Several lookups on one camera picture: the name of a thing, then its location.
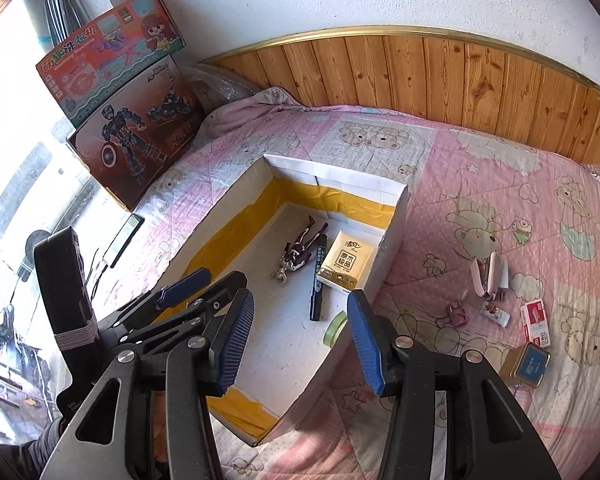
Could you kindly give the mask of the green tape roll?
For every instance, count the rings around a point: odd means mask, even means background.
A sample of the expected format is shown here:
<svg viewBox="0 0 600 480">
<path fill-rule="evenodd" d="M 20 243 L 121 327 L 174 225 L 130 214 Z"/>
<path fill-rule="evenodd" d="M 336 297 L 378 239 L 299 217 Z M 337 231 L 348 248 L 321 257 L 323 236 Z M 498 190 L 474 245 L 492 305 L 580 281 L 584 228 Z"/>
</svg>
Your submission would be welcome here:
<svg viewBox="0 0 600 480">
<path fill-rule="evenodd" d="M 323 337 L 323 344 L 331 349 L 336 341 L 346 327 L 348 322 L 347 313 L 344 311 L 338 312 L 334 318 L 329 322 Z"/>
</svg>

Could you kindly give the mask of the black marker pen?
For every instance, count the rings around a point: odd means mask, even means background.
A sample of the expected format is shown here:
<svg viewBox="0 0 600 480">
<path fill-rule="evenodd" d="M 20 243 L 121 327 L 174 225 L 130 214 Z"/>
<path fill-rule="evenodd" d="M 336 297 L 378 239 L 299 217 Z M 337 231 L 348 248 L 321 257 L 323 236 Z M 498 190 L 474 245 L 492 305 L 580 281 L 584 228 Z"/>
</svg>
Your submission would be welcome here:
<svg viewBox="0 0 600 480">
<path fill-rule="evenodd" d="M 320 234 L 316 240 L 315 272 L 312 285 L 312 295 L 309 310 L 309 319 L 317 322 L 321 319 L 323 303 L 323 283 L 318 279 L 321 266 L 327 254 L 327 235 Z"/>
</svg>

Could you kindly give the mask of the yellow tissue pack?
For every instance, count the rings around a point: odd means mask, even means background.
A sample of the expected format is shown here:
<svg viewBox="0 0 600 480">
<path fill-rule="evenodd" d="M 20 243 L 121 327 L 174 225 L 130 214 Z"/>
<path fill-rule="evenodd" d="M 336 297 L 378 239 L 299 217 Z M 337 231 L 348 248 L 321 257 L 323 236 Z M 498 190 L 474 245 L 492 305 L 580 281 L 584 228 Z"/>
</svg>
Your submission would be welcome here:
<svg viewBox="0 0 600 480">
<path fill-rule="evenodd" d="M 340 230 L 316 272 L 317 279 L 344 294 L 363 288 L 380 240 L 376 233 Z"/>
</svg>

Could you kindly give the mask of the pink binder clip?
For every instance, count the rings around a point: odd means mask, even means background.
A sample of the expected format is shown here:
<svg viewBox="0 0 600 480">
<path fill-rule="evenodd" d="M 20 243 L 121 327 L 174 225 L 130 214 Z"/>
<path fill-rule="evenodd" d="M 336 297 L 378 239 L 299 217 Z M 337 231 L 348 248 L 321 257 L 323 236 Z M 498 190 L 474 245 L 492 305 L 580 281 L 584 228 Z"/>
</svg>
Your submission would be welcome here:
<svg viewBox="0 0 600 480">
<path fill-rule="evenodd" d="M 445 307 L 445 315 L 436 318 L 437 328 L 452 326 L 459 328 L 466 326 L 469 322 L 468 314 L 462 300 L 451 302 Z"/>
</svg>

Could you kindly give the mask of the gold square tin box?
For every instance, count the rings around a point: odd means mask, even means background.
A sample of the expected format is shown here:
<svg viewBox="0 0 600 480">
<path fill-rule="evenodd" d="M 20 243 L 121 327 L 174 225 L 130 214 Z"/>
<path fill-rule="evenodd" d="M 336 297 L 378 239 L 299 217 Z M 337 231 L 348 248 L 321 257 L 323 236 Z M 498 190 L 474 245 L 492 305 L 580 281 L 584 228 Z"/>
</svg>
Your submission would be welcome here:
<svg viewBox="0 0 600 480">
<path fill-rule="evenodd" d="M 498 376 L 506 385 L 539 388 L 546 373 L 550 354 L 533 342 L 509 350 Z"/>
</svg>

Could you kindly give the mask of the black smartphone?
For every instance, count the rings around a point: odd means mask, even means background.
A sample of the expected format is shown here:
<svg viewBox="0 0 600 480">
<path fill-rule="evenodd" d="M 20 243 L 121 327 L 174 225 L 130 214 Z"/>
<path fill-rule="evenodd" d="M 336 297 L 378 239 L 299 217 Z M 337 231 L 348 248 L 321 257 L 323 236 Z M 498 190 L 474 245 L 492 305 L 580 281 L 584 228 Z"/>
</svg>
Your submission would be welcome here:
<svg viewBox="0 0 600 480">
<path fill-rule="evenodd" d="M 114 239 L 102 256 L 102 261 L 108 268 L 114 268 L 121 258 L 125 249 L 128 248 L 132 238 L 144 223 L 144 218 L 139 214 L 130 214 L 124 225 L 117 232 Z"/>
</svg>

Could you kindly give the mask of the white cardboard box yellow tape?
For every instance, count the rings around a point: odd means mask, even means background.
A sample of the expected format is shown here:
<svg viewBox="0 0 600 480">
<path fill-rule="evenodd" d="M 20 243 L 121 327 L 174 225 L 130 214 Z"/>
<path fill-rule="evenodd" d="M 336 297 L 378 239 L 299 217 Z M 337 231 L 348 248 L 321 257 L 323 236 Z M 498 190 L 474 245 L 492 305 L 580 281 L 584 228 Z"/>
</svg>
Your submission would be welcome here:
<svg viewBox="0 0 600 480">
<path fill-rule="evenodd" d="M 337 166 L 265 154 L 228 188 L 190 233 L 160 276 L 175 283 L 203 266 L 218 280 L 245 274 L 254 298 L 254 318 L 242 362 L 212 415 L 242 442 L 265 444 L 293 430 L 322 394 L 350 341 L 346 327 L 329 349 L 329 322 L 347 310 L 347 294 L 323 289 L 321 319 L 309 319 L 314 263 L 292 272 L 285 283 L 272 273 L 287 243 L 308 223 L 328 223 L 334 240 L 354 229 L 381 237 L 363 289 L 374 298 L 401 244 L 407 184 Z"/>
</svg>

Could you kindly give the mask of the white printed lighter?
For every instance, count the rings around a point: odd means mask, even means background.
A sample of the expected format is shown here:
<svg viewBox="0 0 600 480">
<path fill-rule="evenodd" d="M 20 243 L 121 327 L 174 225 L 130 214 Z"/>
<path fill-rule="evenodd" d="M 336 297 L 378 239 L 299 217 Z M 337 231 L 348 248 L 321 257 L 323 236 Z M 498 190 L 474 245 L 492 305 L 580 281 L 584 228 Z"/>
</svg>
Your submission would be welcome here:
<svg viewBox="0 0 600 480">
<path fill-rule="evenodd" d="M 501 328 L 506 328 L 510 322 L 510 314 L 492 302 L 485 302 L 479 312 Z"/>
</svg>

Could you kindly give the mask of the white power adapter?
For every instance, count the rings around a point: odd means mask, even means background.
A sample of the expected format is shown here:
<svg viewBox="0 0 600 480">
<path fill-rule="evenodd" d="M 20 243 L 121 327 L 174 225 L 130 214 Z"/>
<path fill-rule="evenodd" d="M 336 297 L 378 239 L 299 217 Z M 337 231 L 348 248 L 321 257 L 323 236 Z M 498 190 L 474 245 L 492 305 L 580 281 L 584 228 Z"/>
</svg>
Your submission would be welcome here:
<svg viewBox="0 0 600 480">
<path fill-rule="evenodd" d="M 498 279 L 498 289 L 496 290 L 494 299 L 496 301 L 504 301 L 506 292 L 509 290 L 509 270 L 508 262 L 504 259 L 500 261 L 500 278 Z"/>
</svg>

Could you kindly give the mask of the pink cartoon quilt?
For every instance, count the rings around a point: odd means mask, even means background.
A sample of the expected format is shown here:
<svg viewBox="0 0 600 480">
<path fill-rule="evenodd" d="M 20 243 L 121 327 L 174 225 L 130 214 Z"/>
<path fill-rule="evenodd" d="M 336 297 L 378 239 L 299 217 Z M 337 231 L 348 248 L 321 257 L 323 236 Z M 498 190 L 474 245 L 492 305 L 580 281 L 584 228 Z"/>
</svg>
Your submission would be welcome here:
<svg viewBox="0 0 600 480">
<path fill-rule="evenodd" d="M 216 202 L 265 154 L 376 174 L 410 188 L 405 230 L 377 307 L 441 352 L 481 351 L 500 366 L 524 342 L 520 307 L 542 299 L 550 362 L 516 397 L 566 479 L 600 454 L 600 181 L 572 160 L 490 134 L 360 106 L 305 107 L 279 88 L 227 104 L 150 189 L 146 223 L 102 284 L 99 310 L 150 289 Z M 478 297 L 469 266 L 508 262 L 504 301 Z M 466 326 L 437 328 L 462 300 Z M 479 309 L 510 314 L 506 328 Z"/>
</svg>

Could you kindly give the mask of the red white staples box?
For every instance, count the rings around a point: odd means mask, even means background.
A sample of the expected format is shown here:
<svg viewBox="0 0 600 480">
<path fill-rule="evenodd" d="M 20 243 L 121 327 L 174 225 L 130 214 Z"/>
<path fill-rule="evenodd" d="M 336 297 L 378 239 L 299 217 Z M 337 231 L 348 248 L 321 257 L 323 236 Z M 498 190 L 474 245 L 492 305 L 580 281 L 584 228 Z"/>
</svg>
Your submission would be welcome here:
<svg viewBox="0 0 600 480">
<path fill-rule="evenodd" d="M 546 349 L 550 346 L 550 326 L 542 299 L 526 302 L 520 307 L 526 341 Z"/>
</svg>

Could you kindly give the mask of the robot toy box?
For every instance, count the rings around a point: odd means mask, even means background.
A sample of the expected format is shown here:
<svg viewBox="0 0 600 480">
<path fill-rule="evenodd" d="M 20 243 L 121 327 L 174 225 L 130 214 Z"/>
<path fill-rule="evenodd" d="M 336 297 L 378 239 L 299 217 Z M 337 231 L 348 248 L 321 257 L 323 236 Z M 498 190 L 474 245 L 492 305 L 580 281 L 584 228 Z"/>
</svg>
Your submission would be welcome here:
<svg viewBox="0 0 600 480">
<path fill-rule="evenodd" d="M 97 107 L 68 143 L 91 176 L 131 211 L 203 120 L 201 102 L 166 56 Z"/>
</svg>

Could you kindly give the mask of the bubble wrap sheet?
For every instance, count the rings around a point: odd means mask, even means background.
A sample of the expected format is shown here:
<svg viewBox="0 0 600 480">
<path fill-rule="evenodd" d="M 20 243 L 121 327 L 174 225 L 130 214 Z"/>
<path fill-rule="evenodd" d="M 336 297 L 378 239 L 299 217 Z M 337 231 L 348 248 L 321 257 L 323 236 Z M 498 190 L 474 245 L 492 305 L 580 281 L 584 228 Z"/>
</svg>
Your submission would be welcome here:
<svg viewBox="0 0 600 480">
<path fill-rule="evenodd" d="M 228 103 L 260 92 L 255 84 L 222 67 L 181 62 L 178 68 L 207 115 Z"/>
</svg>

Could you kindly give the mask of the colourful girl toy box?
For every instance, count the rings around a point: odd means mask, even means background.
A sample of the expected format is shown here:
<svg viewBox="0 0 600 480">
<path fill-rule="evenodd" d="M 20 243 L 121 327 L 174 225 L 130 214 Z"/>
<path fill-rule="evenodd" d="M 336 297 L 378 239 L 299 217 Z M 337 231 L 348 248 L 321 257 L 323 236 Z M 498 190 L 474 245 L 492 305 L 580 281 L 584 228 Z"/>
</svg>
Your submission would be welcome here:
<svg viewBox="0 0 600 480">
<path fill-rule="evenodd" d="M 125 84 L 184 47 L 163 0 L 126 0 L 61 41 L 35 68 L 80 128 Z"/>
</svg>

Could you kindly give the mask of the wooden headboard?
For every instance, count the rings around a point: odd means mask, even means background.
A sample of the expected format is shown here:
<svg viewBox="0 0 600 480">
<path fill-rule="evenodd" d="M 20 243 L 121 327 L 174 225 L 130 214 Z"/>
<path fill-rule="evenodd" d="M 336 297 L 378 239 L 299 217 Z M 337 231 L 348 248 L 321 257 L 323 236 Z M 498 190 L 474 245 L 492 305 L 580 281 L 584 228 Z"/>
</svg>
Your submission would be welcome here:
<svg viewBox="0 0 600 480">
<path fill-rule="evenodd" d="M 600 86 L 507 42 L 417 26 L 298 32 L 208 58 L 304 105 L 391 108 L 600 165 Z"/>
</svg>

